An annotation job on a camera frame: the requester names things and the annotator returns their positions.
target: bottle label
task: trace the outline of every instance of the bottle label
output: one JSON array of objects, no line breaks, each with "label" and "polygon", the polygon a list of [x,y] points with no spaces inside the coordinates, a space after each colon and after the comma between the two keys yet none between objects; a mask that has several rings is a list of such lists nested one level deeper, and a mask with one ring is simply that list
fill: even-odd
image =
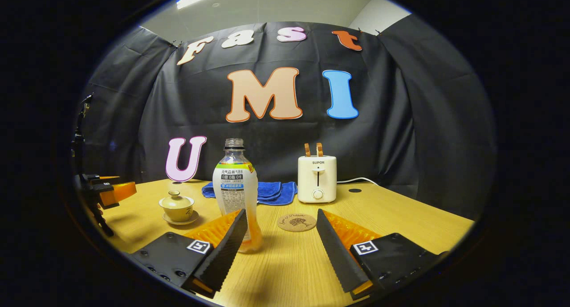
[{"label": "bottle label", "polygon": [[[226,214],[246,208],[244,175],[253,173],[251,163],[233,163],[216,165],[216,175],[220,177],[221,200]],[[250,240],[249,226],[244,240]]]}]

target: white wall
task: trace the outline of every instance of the white wall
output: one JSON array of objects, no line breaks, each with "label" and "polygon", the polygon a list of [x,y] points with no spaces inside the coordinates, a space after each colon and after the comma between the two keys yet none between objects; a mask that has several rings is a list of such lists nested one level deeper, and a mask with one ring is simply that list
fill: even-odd
[{"label": "white wall", "polygon": [[360,27],[363,32],[378,35],[376,30],[382,32],[390,25],[410,14],[410,12],[389,0],[370,0],[349,27],[351,29]]}]

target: cable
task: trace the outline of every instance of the cable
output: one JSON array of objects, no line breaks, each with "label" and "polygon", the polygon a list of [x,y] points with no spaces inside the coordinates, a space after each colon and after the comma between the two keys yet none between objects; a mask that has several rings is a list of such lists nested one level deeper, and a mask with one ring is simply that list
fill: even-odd
[{"label": "cable", "polygon": [[359,177],[359,178],[354,178],[354,179],[345,180],[345,181],[336,181],[336,183],[345,183],[345,182],[351,182],[351,181],[360,180],[360,179],[364,179],[364,180],[370,181],[371,183],[374,183],[375,185],[378,185],[378,184],[375,183],[374,181],[372,181],[372,180],[370,180],[370,179],[367,179],[367,178],[365,178],[365,177]]}]

